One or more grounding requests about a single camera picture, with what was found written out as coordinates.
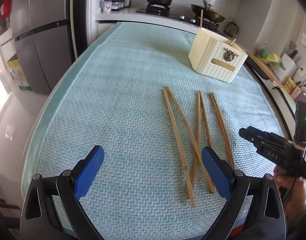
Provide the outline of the person right hand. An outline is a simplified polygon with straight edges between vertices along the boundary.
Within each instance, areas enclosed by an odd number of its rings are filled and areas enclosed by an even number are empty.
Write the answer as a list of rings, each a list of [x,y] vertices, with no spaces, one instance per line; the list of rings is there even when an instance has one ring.
[[[291,197],[284,207],[286,217],[289,219],[296,218],[306,212],[306,179],[293,178],[279,173],[279,167],[276,166],[273,171],[278,188],[286,188],[291,192]]]

